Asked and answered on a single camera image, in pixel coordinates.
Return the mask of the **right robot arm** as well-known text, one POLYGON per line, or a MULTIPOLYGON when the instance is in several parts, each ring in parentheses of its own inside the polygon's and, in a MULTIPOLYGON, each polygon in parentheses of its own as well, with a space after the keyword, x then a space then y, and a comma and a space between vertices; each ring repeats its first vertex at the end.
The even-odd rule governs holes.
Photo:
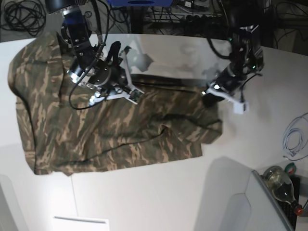
POLYGON ((76 86, 96 90, 91 98, 92 103, 104 99, 129 99, 138 91, 132 84, 127 66, 129 47, 121 51, 121 43, 116 41, 102 60, 106 38, 97 32, 99 44, 95 47, 91 45, 90 30, 79 3, 75 0, 47 0, 45 4, 49 14, 62 13, 64 17, 62 37, 68 39, 76 57, 68 74, 76 86))

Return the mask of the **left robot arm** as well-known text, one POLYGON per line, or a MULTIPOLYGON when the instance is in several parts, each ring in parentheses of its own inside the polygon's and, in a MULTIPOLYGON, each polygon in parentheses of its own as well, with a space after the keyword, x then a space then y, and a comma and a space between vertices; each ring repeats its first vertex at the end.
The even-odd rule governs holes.
POLYGON ((231 52, 223 55, 214 47, 211 38, 206 40, 217 57, 231 63, 215 78, 213 86, 232 94, 248 74, 257 73, 264 67, 259 28, 262 10, 256 0, 220 0, 218 3, 223 13, 223 33, 231 52))

